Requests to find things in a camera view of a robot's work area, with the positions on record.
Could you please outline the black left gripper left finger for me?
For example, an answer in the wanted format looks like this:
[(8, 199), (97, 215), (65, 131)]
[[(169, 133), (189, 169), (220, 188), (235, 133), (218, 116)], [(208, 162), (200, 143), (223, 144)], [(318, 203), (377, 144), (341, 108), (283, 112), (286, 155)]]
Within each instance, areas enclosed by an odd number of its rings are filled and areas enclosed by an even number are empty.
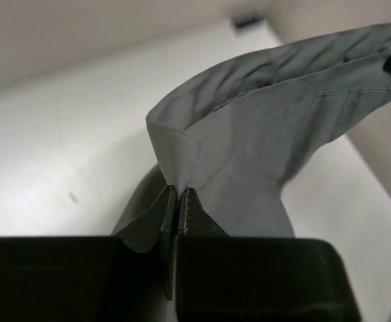
[(175, 202), (114, 235), (0, 237), (0, 321), (165, 321)]

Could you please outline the grey pleated skirt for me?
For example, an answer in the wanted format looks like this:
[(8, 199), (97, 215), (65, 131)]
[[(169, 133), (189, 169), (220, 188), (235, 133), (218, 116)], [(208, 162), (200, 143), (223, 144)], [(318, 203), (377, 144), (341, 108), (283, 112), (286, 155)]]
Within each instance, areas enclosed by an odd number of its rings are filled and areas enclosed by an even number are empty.
[(293, 237), (283, 186), (391, 101), (389, 56), (383, 23), (237, 56), (174, 89), (146, 126), (175, 209), (192, 188), (226, 234)]

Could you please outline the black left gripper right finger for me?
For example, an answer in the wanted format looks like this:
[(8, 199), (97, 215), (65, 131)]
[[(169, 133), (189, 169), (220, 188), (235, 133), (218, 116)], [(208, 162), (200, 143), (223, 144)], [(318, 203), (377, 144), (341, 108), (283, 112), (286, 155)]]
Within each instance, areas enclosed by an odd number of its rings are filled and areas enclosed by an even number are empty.
[(361, 321), (343, 260), (321, 239), (233, 237), (186, 189), (176, 235), (179, 321)]

